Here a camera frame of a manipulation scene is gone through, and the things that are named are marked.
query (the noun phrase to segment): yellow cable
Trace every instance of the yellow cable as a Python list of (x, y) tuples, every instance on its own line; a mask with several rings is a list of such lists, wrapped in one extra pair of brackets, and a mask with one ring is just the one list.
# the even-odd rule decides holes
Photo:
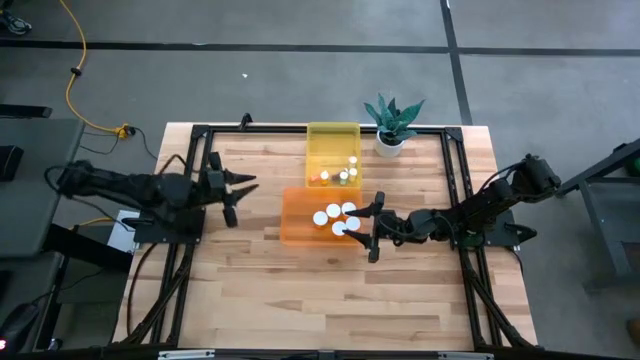
[(108, 217), (97, 218), (97, 219), (85, 221), (83, 223), (78, 224), (77, 226), (86, 226), (86, 225), (91, 225), (99, 222), (113, 222), (113, 219)]
[[(73, 13), (71, 12), (71, 9), (69, 9), (69, 7), (64, 2), (64, 0), (60, 0), (60, 5), (62, 5), (62, 7), (67, 11), (69, 16), (71, 17), (71, 20), (73, 20), (73, 22), (76, 24), (78, 33), (80, 33), (80, 39), (82, 39), (82, 58), (80, 58), (80, 62), (76, 66), (76, 69), (81, 71), (82, 66), (84, 65), (84, 61), (87, 57), (87, 41), (84, 38), (84, 32), (82, 31), (82, 27), (80, 26), (80, 23), (78, 22), (76, 17), (73, 15)], [(73, 104), (71, 103), (71, 88), (73, 87), (73, 83), (76, 81), (76, 77), (77, 75), (75, 73), (71, 74), (71, 79), (69, 79), (69, 84), (67, 85), (67, 91), (65, 93), (65, 97), (67, 99), (67, 105), (69, 106), (69, 109), (71, 110), (71, 112), (73, 112), (80, 120), (84, 121), (85, 124), (91, 126), (94, 129), (114, 133), (116, 136), (120, 137), (121, 139), (126, 138), (129, 135), (126, 131), (126, 128), (128, 126), (127, 124), (123, 124), (122, 126), (115, 127), (115, 128), (108, 128), (108, 127), (96, 125), (91, 121), (89, 121), (84, 116), (80, 115), (80, 113), (73, 107)]]

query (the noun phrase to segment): yellow bin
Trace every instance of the yellow bin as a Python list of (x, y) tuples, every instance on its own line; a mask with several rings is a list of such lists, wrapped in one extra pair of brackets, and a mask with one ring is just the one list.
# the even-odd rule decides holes
[[(355, 166), (349, 159), (357, 159)], [(356, 176), (341, 184), (340, 173), (350, 167), (357, 170)], [(323, 181), (322, 173), (329, 175)], [(362, 161), (360, 158), (360, 124), (309, 123), (307, 125), (306, 186), (325, 188), (361, 188)]]

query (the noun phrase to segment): potted plant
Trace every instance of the potted plant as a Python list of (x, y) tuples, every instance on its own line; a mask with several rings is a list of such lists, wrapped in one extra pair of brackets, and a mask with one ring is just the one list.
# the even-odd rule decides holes
[(383, 157), (398, 156), (405, 140), (417, 135), (415, 131), (408, 130), (407, 127), (418, 117), (423, 103), (424, 100), (400, 111), (396, 109), (395, 98), (389, 102), (389, 105), (386, 105), (382, 95), (378, 94), (380, 114), (370, 104), (364, 104), (365, 109), (378, 125), (375, 146), (378, 155)]

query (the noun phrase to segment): wooden table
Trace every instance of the wooden table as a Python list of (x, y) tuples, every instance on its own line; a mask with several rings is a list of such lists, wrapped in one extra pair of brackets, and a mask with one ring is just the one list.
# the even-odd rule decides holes
[[(156, 170), (172, 154), (186, 154), (192, 125), (167, 124)], [(496, 171), (489, 130), (468, 126), (463, 133), (477, 189)], [(447, 243), (396, 248), (382, 241), (376, 264), (367, 262), (364, 249), (294, 248), (280, 243), (282, 192), (304, 184), (305, 142), (304, 134), (215, 135), (214, 150), (220, 152), (224, 166), (257, 175), (260, 187), (239, 204), (238, 228), (225, 227), (221, 206), (207, 209), (205, 235), (191, 270), (180, 346), (471, 350), (460, 262)], [(385, 207), (399, 216), (419, 208), (450, 207), (438, 137), (411, 138), (394, 159), (377, 156), (374, 142), (374, 136), (363, 135), (366, 203), (382, 190)], [(453, 145), (451, 149), (456, 158)], [(457, 161), (454, 164), (459, 174)], [(178, 162), (172, 169), (182, 172)], [(133, 298), (134, 326), (158, 296), (166, 250), (158, 246), (143, 265)], [(136, 253), (130, 277), (142, 252)], [(496, 301), (521, 334), (535, 343), (518, 262), (513, 254), (495, 248), (487, 248), (487, 261)], [(128, 286), (114, 341), (125, 336), (127, 293)], [(165, 333), (172, 308), (170, 304)], [(479, 308), (489, 341), (484, 307)]]

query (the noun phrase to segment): concrete floor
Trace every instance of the concrete floor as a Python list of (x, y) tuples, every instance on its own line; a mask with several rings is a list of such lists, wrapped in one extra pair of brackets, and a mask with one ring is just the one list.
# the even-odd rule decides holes
[[(446, 46), (438, 0), (69, 1), (89, 41)], [(457, 41), (468, 47), (640, 48), (640, 3), (631, 0), (449, 0)], [(26, 39), (78, 39), (55, 0), (18, 0), (35, 26)], [(0, 48), (0, 102), (64, 101), (77, 50)], [(531, 152), (563, 179), (638, 137), (640, 58), (461, 56), (473, 124), (488, 125), (498, 164)], [(377, 92), (401, 104), (426, 98), (423, 124), (461, 124), (449, 55), (213, 51), (90, 51), (74, 87), (78, 110), (108, 125), (128, 122), (157, 152), (169, 121), (370, 122), (362, 102)], [(108, 149), (110, 138), (83, 142)], [(78, 158), (122, 172), (151, 171), (136, 137)], [(118, 206), (96, 199), (115, 214)], [(97, 215), (62, 202), (56, 221)], [(539, 231), (523, 246), (525, 282), (541, 345), (640, 358), (625, 321), (640, 316), (638, 289), (587, 295), (582, 282), (610, 264), (579, 194), (515, 207)]]

